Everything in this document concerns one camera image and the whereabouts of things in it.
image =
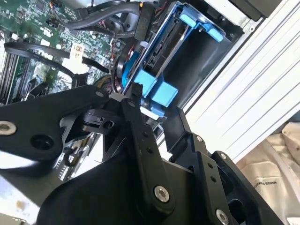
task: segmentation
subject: white fabric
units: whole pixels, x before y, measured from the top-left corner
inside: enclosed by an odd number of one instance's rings
[[[278,217],[300,218],[300,123],[289,123],[237,163]]]

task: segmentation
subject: wire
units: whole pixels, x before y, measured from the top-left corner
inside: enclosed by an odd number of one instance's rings
[[[139,2],[126,2],[116,6],[111,6],[108,9],[101,12],[91,13],[86,19],[68,22],[67,27],[70,30],[81,29],[85,27],[98,24],[99,22],[108,19],[109,17],[119,13],[132,13],[135,15],[140,14],[140,3]]]
[[[117,6],[117,5],[123,4],[123,3],[124,2],[121,1],[121,0],[113,0],[113,1],[104,2],[102,4],[99,4],[99,5],[96,5],[94,7],[88,8],[88,12],[89,12],[89,14],[95,13],[95,12],[101,11],[105,8],[109,8],[109,7],[112,7],[112,6]]]
[[[135,36],[135,31],[126,31],[126,32],[122,32],[122,33],[115,33],[111,30],[107,30],[103,27],[96,26],[96,25],[89,26],[89,27],[84,27],[84,28],[80,28],[80,29],[76,29],[76,30],[99,32],[99,33],[109,35],[113,38],[132,38],[132,37]]]
[[[62,58],[70,58],[70,53],[69,52],[65,52],[63,50],[59,50],[56,48],[51,48],[45,45],[39,45],[39,44],[32,44],[32,43],[16,43],[16,42],[7,42],[4,44],[5,47],[5,51],[13,51],[14,49],[17,50],[37,50],[37,51],[44,51],[45,53],[51,54],[51,55],[56,55],[58,57],[62,57]],[[100,65],[98,62],[83,57],[82,58],[82,63],[95,67],[105,73],[109,73],[109,69],[105,68],[104,66]]]
[[[67,23],[64,22],[64,21],[61,19],[61,17],[57,14],[57,12],[55,11],[55,8],[54,8],[53,3],[52,3],[52,2],[49,2],[49,5],[50,5],[50,8],[51,8],[53,14],[55,15],[56,19],[58,19],[58,21],[59,21],[62,25],[64,25],[64,26],[66,27],[66,26],[67,26]]]
[[[48,66],[53,67],[55,69],[58,69],[59,71],[63,72],[64,74],[70,76],[72,79],[75,79],[75,74],[73,74],[73,72],[71,70],[65,68],[64,66],[62,66],[61,64],[59,64],[55,61],[46,59],[46,58],[44,58],[40,55],[37,55],[37,54],[29,52],[29,51],[25,51],[25,50],[11,49],[11,48],[6,48],[5,47],[5,51],[7,53],[10,53],[10,54],[19,55],[19,56],[23,56],[23,57],[26,57],[26,58],[30,58],[30,59],[39,61],[39,62],[41,62],[45,65],[48,65]]]

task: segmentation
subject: silver screw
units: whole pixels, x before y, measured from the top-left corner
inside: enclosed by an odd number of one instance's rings
[[[166,203],[170,199],[169,192],[163,186],[156,186],[154,188],[154,194],[162,203]]]
[[[104,97],[104,94],[102,94],[100,91],[96,91],[96,95],[98,95],[99,97]]]
[[[203,142],[202,138],[200,136],[197,136],[198,142]]]
[[[255,30],[255,27],[250,27],[249,31],[252,33]]]
[[[17,131],[15,124],[9,121],[0,121],[0,135],[13,135]]]
[[[227,156],[226,156],[225,154],[223,154],[223,153],[221,153],[221,157],[222,157],[224,160],[227,159]]]
[[[222,210],[216,210],[216,216],[217,216],[218,220],[220,220],[220,222],[223,225],[228,225],[229,224],[228,217],[226,216],[226,214]]]

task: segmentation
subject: label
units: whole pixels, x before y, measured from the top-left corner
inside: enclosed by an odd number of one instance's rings
[[[300,225],[300,217],[288,217],[286,219],[290,225]]]
[[[84,53],[84,45],[73,43],[70,53],[70,59],[72,61],[82,62]]]

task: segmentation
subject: ram slot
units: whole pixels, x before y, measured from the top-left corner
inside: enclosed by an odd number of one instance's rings
[[[12,91],[18,61],[19,56],[10,53],[6,55],[4,69],[0,79],[0,99],[4,104],[8,103],[9,95]]]

